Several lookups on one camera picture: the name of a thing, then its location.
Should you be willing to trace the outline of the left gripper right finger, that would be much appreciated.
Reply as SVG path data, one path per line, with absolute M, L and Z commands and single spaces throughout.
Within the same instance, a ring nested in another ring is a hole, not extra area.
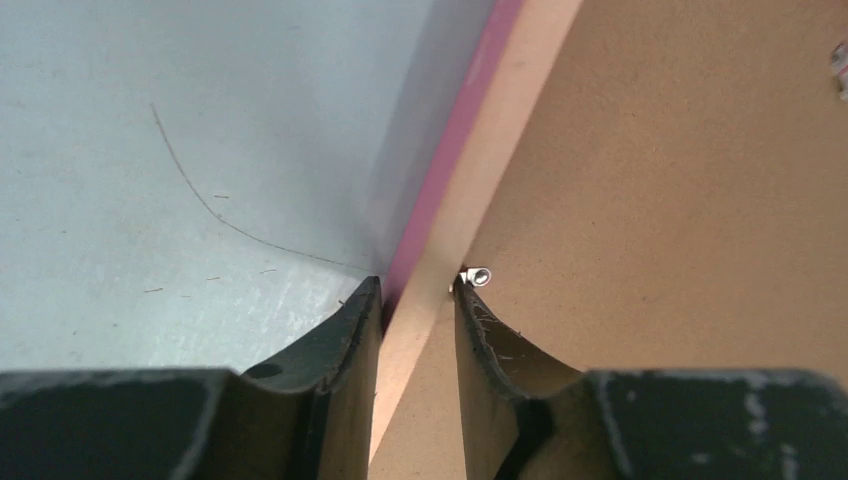
M 847 395 L 803 369 L 579 371 L 453 287 L 470 479 L 843 479 Z

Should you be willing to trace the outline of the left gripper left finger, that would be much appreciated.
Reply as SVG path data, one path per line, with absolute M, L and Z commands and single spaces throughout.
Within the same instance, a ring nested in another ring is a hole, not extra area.
M 377 277 L 243 373 L 1 376 L 5 479 L 364 479 L 381 342 Z

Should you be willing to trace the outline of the brown backing board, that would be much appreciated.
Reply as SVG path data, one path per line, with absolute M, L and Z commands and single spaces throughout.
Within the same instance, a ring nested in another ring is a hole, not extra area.
M 583 1 L 461 267 L 579 369 L 847 378 L 843 1 Z M 447 293 L 373 479 L 465 475 Z

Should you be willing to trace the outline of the orange wooden picture frame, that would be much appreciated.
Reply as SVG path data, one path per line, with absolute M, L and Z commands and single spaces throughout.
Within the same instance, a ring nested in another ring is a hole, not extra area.
M 580 9 L 578 1 L 494 3 L 384 286 L 387 326 L 370 452 L 406 390 Z

